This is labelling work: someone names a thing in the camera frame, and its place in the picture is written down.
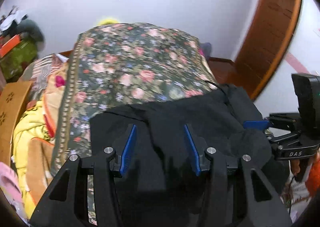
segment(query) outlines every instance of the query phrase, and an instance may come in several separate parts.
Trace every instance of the pink rose pattern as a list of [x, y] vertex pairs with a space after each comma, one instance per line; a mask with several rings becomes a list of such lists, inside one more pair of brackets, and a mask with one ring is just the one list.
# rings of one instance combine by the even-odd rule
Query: pink rose pattern
[[[103, 25], [82, 34], [75, 46], [77, 55], [70, 58], [76, 79], [66, 81], [61, 104], [62, 110], [69, 107], [66, 100], [73, 83], [76, 94], [68, 108], [72, 120], [67, 128], [63, 120], [58, 124], [56, 147], [61, 129], [68, 141], [54, 150], [51, 171], [63, 164], [57, 156], [60, 149], [66, 150], [66, 158], [73, 153], [91, 156], [89, 119], [95, 114], [122, 104], [164, 102], [211, 91], [204, 79], [215, 80], [201, 62], [198, 45], [197, 38], [183, 31], [146, 23]], [[93, 192], [89, 193], [89, 219], [95, 223]]]
[[155, 74], [150, 70], [142, 70], [139, 74], [142, 82], [152, 82], [155, 77]]

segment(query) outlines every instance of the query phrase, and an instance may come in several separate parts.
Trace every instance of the blue clip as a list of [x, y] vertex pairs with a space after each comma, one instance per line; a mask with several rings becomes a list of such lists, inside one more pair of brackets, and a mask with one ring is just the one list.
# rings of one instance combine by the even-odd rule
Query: blue clip
[[245, 129], [257, 129], [257, 130], [266, 130], [272, 126], [272, 123], [268, 120], [263, 121], [245, 121], [243, 123], [243, 128]]
[[121, 167], [120, 167], [121, 175], [124, 175], [127, 169], [129, 168], [136, 141], [137, 141], [137, 126], [133, 125], [128, 141], [125, 145], [124, 151], [121, 156]]
[[195, 172], [196, 176], [199, 176], [201, 173], [200, 165], [199, 165], [199, 154], [196, 150], [195, 144], [189, 132], [188, 126], [184, 125], [185, 130], [185, 143], [186, 148], [189, 154], [189, 159], [191, 162], [191, 168], [193, 172]]

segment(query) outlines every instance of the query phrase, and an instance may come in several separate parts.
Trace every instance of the orange fabric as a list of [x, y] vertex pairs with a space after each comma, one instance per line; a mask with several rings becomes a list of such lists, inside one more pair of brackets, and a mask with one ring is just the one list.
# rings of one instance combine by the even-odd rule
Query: orange fabric
[[306, 181], [306, 187], [311, 196], [314, 196], [320, 187], [320, 161], [313, 163], [309, 178]]
[[63, 97], [65, 86], [56, 87], [56, 76], [61, 76], [64, 80], [67, 79], [68, 64], [64, 63], [62, 67], [52, 73], [48, 78], [48, 85], [44, 91], [44, 116], [47, 128], [53, 137], [57, 130], [59, 117], [59, 108]]
[[20, 36], [16, 35], [12, 37], [6, 44], [2, 46], [0, 49], [0, 57], [4, 57], [5, 54], [7, 54], [10, 50], [12, 50], [16, 45], [20, 42]]

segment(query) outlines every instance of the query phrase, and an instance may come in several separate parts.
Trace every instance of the yellow blanket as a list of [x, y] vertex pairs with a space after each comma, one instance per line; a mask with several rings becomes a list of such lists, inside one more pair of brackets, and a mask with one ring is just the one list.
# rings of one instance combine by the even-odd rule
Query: yellow blanket
[[42, 99], [34, 107], [35, 101], [30, 102], [32, 108], [24, 112], [13, 132], [13, 159], [29, 219], [52, 180], [49, 168], [65, 89], [64, 85], [57, 85], [57, 77], [65, 81], [67, 71], [65, 63], [49, 76]]
[[42, 101], [38, 101], [31, 110], [24, 112], [13, 132], [13, 159], [17, 168], [22, 200], [25, 204], [28, 218], [31, 217], [35, 209], [35, 203], [30, 195], [30, 189], [26, 181], [28, 147], [32, 138], [50, 141], [43, 117]]

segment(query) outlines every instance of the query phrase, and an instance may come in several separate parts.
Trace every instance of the black bracket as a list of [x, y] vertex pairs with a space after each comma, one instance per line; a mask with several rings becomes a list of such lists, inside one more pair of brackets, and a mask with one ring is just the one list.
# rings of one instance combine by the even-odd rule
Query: black bracket
[[[197, 136], [190, 124], [185, 125], [185, 143], [196, 175], [207, 172], [207, 166], [204, 168], [199, 165], [210, 164], [198, 227], [225, 226], [228, 175], [235, 174], [239, 170], [244, 178], [247, 214], [236, 226], [291, 226], [290, 216], [278, 193], [263, 172], [251, 161], [249, 155], [244, 155], [242, 158], [223, 155]], [[259, 180], [259, 188], [263, 188], [267, 193], [265, 200], [257, 201], [255, 197], [256, 179]]]
[[34, 227], [94, 226], [89, 223], [87, 179], [93, 174], [94, 204], [100, 227], [123, 227], [114, 176], [129, 167], [136, 142], [136, 126], [130, 124], [114, 147], [106, 147], [92, 157], [71, 155], [41, 197], [30, 219]]
[[311, 159], [317, 153], [320, 144], [319, 130], [306, 127], [299, 113], [270, 114], [263, 121], [244, 122], [244, 128], [266, 130], [269, 127], [289, 130], [290, 133], [274, 137], [266, 134], [276, 160], [300, 159], [300, 173], [294, 178], [298, 182], [307, 179], [312, 166]]

